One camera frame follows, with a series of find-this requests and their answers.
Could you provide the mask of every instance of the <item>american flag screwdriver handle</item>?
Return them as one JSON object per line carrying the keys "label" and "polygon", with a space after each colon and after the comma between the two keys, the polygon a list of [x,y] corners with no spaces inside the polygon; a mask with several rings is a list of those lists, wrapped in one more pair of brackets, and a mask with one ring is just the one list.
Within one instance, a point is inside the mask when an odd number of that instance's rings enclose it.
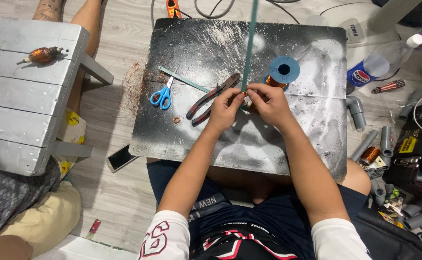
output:
{"label": "american flag screwdriver handle", "polygon": [[379,86],[379,87],[374,88],[371,92],[373,94],[378,94],[383,91],[392,90],[392,89],[400,88],[403,86],[405,86],[404,80],[394,80],[393,82],[390,82],[384,86]]}

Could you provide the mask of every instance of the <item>orange power strip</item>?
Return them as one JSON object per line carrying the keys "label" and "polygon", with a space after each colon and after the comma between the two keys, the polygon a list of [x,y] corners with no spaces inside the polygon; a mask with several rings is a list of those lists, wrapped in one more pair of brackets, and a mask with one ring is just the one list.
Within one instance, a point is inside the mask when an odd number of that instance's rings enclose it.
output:
{"label": "orange power strip", "polygon": [[179,3],[177,3],[177,0],[166,0],[166,8],[169,18],[182,18],[182,14],[174,10],[179,9]]}

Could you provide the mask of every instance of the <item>gray wooden bench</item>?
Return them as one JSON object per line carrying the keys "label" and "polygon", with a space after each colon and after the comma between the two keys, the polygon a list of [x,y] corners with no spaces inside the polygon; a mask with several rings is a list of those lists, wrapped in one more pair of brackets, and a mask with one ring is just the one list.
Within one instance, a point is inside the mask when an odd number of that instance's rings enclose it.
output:
{"label": "gray wooden bench", "polygon": [[[51,155],[91,155],[90,146],[55,140],[78,68],[104,86],[113,82],[84,52],[88,37],[79,25],[0,18],[0,170],[41,175]],[[53,46],[64,48],[56,61],[17,65]]]}

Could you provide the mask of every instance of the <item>pepsi logo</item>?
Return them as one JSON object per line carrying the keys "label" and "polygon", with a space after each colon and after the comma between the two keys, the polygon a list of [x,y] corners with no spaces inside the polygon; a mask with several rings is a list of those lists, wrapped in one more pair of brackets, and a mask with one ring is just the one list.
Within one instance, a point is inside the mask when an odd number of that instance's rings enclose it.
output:
{"label": "pepsi logo", "polygon": [[358,70],[354,71],[353,76],[352,76],[352,80],[355,83],[363,84],[363,83],[370,81],[370,77],[365,72],[358,69]]}

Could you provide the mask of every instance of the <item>paint-splattered table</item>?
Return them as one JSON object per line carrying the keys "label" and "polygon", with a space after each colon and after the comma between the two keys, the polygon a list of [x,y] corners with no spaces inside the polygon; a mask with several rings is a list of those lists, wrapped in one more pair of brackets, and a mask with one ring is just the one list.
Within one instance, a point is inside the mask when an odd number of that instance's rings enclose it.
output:
{"label": "paint-splattered table", "polygon": [[[92,147],[55,140],[78,68],[113,82],[84,52],[88,38],[79,25],[0,18],[0,170],[41,175],[51,155],[90,156]],[[34,49],[53,46],[64,49],[53,62],[17,65]]]}
{"label": "paint-splattered table", "polygon": [[[158,66],[177,70],[186,79],[212,89],[231,74],[243,72],[248,32],[249,23],[242,21],[159,19],[146,71],[159,75]],[[346,34],[334,27],[257,23],[248,82],[261,82],[271,60],[283,55],[296,59],[301,68],[285,92],[290,108],[333,177],[342,180],[347,145]],[[158,79],[147,74],[129,151],[137,156],[182,161],[206,125],[192,127],[185,118],[204,92],[176,80],[171,88],[172,105],[162,110],[149,101],[164,85]],[[173,123],[174,117],[180,117],[180,123]],[[221,135],[212,165],[289,174],[280,133],[259,115],[243,111]]]}

